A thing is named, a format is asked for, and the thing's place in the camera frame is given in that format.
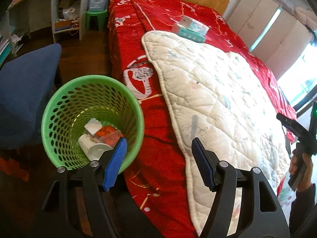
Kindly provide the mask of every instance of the window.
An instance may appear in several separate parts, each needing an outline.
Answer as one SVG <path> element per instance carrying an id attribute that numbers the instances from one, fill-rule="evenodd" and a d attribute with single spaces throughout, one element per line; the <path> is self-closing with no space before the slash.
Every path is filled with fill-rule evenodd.
<path id="1" fill-rule="evenodd" d="M 300 102 L 317 84 L 317 47 L 309 44 L 277 83 L 292 107 Z"/>

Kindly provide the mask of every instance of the human hand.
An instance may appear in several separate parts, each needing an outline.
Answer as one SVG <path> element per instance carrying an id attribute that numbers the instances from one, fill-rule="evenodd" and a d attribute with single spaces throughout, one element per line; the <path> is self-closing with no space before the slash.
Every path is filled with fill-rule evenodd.
<path id="1" fill-rule="evenodd" d="M 297 170 L 297 164 L 296 164 L 297 157 L 295 156 L 295 152 L 296 152 L 296 149 L 293 150 L 293 156 L 292 156 L 291 164 L 290 164 L 290 167 L 288 170 L 291 175 L 293 175 Z M 313 175 L 312 158 L 306 153 L 303 153 L 302 156 L 303 156 L 303 160 L 304 160 L 305 164 L 307 165 L 307 169 L 306 169 L 306 172 L 303 176 L 303 179 L 298 184 L 298 187 L 297 187 L 298 192 L 305 191 L 312 185 L 312 181 L 311 181 L 312 175 Z"/>

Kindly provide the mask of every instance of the orange packaging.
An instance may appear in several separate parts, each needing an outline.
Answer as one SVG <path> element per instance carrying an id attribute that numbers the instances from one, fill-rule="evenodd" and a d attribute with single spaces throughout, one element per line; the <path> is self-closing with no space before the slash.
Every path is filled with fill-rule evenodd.
<path id="1" fill-rule="evenodd" d="M 109 133 L 112 133 L 116 131 L 116 128 L 111 126 L 111 125 L 106 125 L 104 127 L 102 127 L 99 131 L 96 132 L 96 134 L 99 136 L 99 137 L 102 137 L 102 136 L 105 136 Z"/>
<path id="2" fill-rule="evenodd" d="M 114 132 L 111 132 L 103 137 L 100 137 L 99 142 L 114 147 L 120 139 L 120 137 L 124 137 L 124 135 L 121 133 L 120 130 L 115 130 Z"/>

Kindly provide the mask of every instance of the blue gripper pad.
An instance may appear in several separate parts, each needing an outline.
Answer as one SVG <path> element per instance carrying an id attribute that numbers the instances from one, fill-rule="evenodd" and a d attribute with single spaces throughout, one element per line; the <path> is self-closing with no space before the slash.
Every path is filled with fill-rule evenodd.
<path id="1" fill-rule="evenodd" d="M 114 152 L 110 162 L 105 170 L 105 180 L 102 184 L 105 191 L 109 191 L 109 189 L 115 185 L 115 181 L 117 179 L 117 175 L 119 173 L 120 167 L 122 165 L 123 159 L 126 156 L 127 151 L 127 143 L 126 139 L 123 138 L 116 145 L 116 151 Z"/>
<path id="2" fill-rule="evenodd" d="M 193 153 L 203 183 L 211 191 L 215 189 L 216 185 L 213 181 L 213 169 L 206 158 L 204 150 L 205 148 L 200 141 L 197 141 L 197 138 L 191 142 L 191 152 Z"/>

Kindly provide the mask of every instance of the blue chair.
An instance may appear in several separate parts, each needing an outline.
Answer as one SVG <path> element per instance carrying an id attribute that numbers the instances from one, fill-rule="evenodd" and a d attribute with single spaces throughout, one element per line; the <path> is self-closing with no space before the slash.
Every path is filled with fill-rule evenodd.
<path id="1" fill-rule="evenodd" d="M 0 70 L 0 148 L 41 143 L 41 121 L 54 84 L 61 46 L 53 44 Z"/>

